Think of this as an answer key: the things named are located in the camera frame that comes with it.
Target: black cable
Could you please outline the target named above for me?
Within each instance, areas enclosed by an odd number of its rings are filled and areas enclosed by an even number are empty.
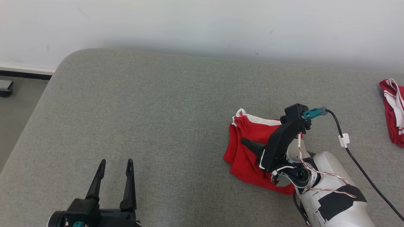
[[[342,136],[342,132],[341,132],[341,127],[339,125],[338,119],[335,116],[335,114],[329,110],[326,109],[326,112],[329,112],[335,120],[335,123],[337,124],[337,128],[338,128],[338,133],[341,136],[341,138],[343,138]],[[352,158],[352,160],[354,161],[354,163],[358,166],[359,170],[362,172],[362,174],[366,177],[366,179],[369,181],[370,185],[372,185],[372,187],[375,189],[375,191],[380,195],[380,197],[382,197],[384,199],[384,201],[386,201],[386,203],[393,209],[393,211],[398,215],[398,217],[400,217],[400,219],[402,221],[404,221],[404,217],[398,212],[398,210],[393,206],[393,204],[391,204],[391,202],[383,195],[383,193],[376,187],[376,185],[373,183],[373,181],[369,178],[369,176],[366,174],[365,170],[362,168],[362,166],[360,166],[360,164],[356,161],[356,159],[354,158],[354,156],[352,155],[352,153],[349,151],[349,149],[346,147],[345,150],[347,150],[349,156]]]
[[[303,217],[304,221],[306,222],[306,225],[310,226],[310,222],[309,219],[307,219],[307,217],[303,214],[302,209],[300,208],[300,206],[297,204],[296,201],[296,192],[293,193],[293,202],[296,205],[297,210],[299,211],[300,215]]]

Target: gray couch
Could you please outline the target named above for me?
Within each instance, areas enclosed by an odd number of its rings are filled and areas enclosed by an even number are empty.
[[[304,226],[292,197],[246,184],[223,160],[239,108],[278,118],[327,106],[379,189],[404,213],[404,149],[388,137],[381,74],[133,50],[82,50],[50,80],[0,175],[0,225],[45,226],[85,197],[101,159],[101,208],[118,208],[128,158],[144,226]],[[313,120],[309,151],[330,151],[368,200],[377,226],[403,226],[345,150],[331,116]]]

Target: white cable clip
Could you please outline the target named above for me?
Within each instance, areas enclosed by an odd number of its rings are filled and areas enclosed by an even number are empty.
[[[348,133],[343,133],[342,134],[343,138],[341,138],[340,135],[338,135],[339,143],[341,144],[341,147],[347,148],[347,144],[349,143],[349,135]]]
[[[297,134],[297,148],[300,148],[300,140],[301,140],[301,134],[302,133],[299,133],[299,134]]]

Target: red and white wire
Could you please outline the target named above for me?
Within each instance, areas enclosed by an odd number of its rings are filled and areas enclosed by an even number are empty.
[[[298,145],[297,145],[297,148],[299,149],[300,161],[302,162],[302,164],[303,164],[303,166],[304,166],[305,168],[307,168],[307,169],[310,170],[310,171],[316,172],[316,173],[318,173],[318,174],[325,175],[325,176],[327,176],[327,177],[337,177],[337,178],[340,178],[345,184],[347,184],[347,185],[349,184],[347,180],[345,180],[345,179],[344,179],[343,177],[341,177],[341,176],[338,176],[338,175],[335,174],[335,173],[320,172],[320,171],[317,171],[317,170],[315,170],[314,168],[310,167],[309,165],[307,165],[307,164],[305,163],[305,161],[303,161],[302,152],[301,152],[301,150],[300,150],[300,140],[301,140],[300,134],[297,135],[297,137],[298,137],[298,140],[299,140]],[[337,190],[328,189],[328,188],[327,188],[327,189],[316,189],[316,188],[312,188],[312,187],[306,187],[306,189],[307,189],[307,190],[314,190],[314,191],[333,191],[333,192],[335,192],[335,193],[345,194],[345,195],[347,195],[347,196],[349,196],[349,197],[356,198],[356,196],[354,196],[354,195],[352,195],[352,194],[350,194],[350,193],[348,193],[348,192],[337,191]]]
[[[356,199],[356,196],[354,196],[352,194],[349,194],[348,192],[337,191],[337,190],[332,190],[332,189],[317,189],[317,188],[312,188],[312,187],[307,187],[306,189],[307,190],[313,190],[313,191],[332,191],[332,192],[339,193],[339,194],[344,194],[344,195],[347,195],[349,197],[352,197],[352,198]]]
[[[317,171],[317,170],[313,169],[312,167],[308,166],[308,165],[303,161],[302,152],[301,152],[301,150],[300,150],[300,147],[298,147],[298,149],[299,149],[299,153],[300,153],[300,161],[302,162],[302,164],[304,165],[304,167],[306,167],[307,169],[309,169],[309,170],[311,170],[311,171],[313,171],[313,172],[316,172],[316,173],[318,173],[318,174],[326,175],[326,176],[328,176],[328,177],[337,177],[337,178],[340,178],[346,185],[349,184],[347,180],[345,180],[343,177],[338,176],[338,175],[335,174],[335,173],[320,172],[320,171]]]

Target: red cloth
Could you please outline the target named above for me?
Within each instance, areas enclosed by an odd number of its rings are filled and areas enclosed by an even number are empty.
[[[393,79],[385,79],[379,83],[383,89],[387,128],[392,143],[404,147],[404,87]]]
[[[291,195],[295,187],[275,186],[271,174],[259,168],[257,156],[241,143],[241,138],[247,138],[266,144],[280,124],[279,120],[262,119],[240,109],[230,124],[230,141],[223,159],[231,165],[230,172],[243,182]]]

